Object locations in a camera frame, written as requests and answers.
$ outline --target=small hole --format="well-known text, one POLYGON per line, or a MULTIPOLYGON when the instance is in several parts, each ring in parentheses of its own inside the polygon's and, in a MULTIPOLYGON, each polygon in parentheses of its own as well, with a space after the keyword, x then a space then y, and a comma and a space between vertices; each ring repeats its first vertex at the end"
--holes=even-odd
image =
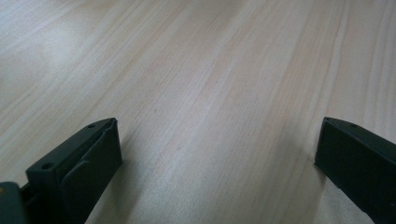
POLYGON ((51 168, 53 166, 53 163, 48 162, 46 164, 44 164, 43 166, 41 166, 41 169, 43 170, 48 170, 49 168, 51 168))

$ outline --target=dark green plastic part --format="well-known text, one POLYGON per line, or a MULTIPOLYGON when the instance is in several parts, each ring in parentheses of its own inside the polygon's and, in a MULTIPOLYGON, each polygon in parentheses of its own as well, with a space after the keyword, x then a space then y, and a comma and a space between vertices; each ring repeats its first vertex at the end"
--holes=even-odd
POLYGON ((0 183, 0 223, 29 223, 23 204, 20 188, 17 184, 12 182, 0 183))
POLYGON ((396 223, 396 145, 356 124, 325 118, 315 165, 375 223, 396 223))
POLYGON ((29 183, 19 194, 14 188, 15 203, 0 198, 0 207, 20 211, 32 224, 84 223, 121 164, 116 119, 97 121, 33 164, 29 183))

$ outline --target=light wood grain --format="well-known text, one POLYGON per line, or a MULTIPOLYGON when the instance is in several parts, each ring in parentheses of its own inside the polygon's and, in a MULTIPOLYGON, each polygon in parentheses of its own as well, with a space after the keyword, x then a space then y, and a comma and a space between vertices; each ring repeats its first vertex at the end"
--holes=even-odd
POLYGON ((88 223, 372 223, 314 165, 324 116, 396 142, 388 1, 0 3, 0 180, 119 120, 88 223))

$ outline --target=clamp jaw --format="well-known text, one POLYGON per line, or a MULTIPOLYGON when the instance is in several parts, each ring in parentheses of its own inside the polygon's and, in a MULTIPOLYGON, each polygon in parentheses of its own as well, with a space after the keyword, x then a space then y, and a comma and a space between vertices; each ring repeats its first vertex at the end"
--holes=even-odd
POLYGON ((340 119, 322 123, 315 165, 375 223, 396 223, 396 145, 340 119))
POLYGON ((41 158, 29 183, 0 183, 0 223, 84 223, 122 165, 116 119, 92 123, 41 158))

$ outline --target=table surface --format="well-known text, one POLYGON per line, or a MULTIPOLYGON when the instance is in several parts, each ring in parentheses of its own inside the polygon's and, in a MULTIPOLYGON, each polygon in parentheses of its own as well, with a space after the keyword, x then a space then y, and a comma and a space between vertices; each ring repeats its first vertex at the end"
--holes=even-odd
POLYGON ((396 2, 0 3, 0 179, 119 121, 87 223, 372 223, 315 168, 323 117, 396 142, 396 2))

